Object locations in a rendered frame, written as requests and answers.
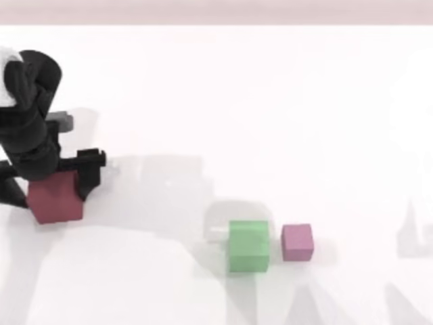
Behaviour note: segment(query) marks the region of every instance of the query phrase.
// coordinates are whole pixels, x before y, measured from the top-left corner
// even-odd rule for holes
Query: pink cube
[[[27,204],[39,223],[83,218],[83,202],[75,191],[76,177],[76,172],[67,171],[28,184]]]
[[[284,261],[310,261],[314,252],[311,225],[284,225],[281,245]]]

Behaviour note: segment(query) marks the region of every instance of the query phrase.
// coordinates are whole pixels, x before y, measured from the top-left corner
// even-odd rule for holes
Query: cube
[[[28,184],[27,204],[40,224],[83,218],[83,201],[75,190],[77,173],[54,173]]]
[[[230,221],[229,271],[266,272],[271,244],[267,221]]]
[[[281,245],[284,261],[310,261],[314,252],[311,225],[284,225]]]

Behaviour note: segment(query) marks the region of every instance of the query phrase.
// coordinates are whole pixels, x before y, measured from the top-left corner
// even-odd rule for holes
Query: green cube
[[[267,221],[230,221],[230,272],[266,272],[269,266],[269,252]]]

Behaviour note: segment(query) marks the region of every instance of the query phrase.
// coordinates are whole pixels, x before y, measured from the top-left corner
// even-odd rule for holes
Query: white background
[[[0,324],[433,324],[433,28],[1,27],[55,58],[82,221],[0,209]],[[229,219],[266,274],[225,274]],[[282,263],[285,223],[313,226]]]

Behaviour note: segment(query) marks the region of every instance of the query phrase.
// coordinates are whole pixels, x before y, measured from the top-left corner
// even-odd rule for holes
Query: top face of green cube
[[[267,257],[269,249],[267,221],[230,222],[229,253],[232,257]]]

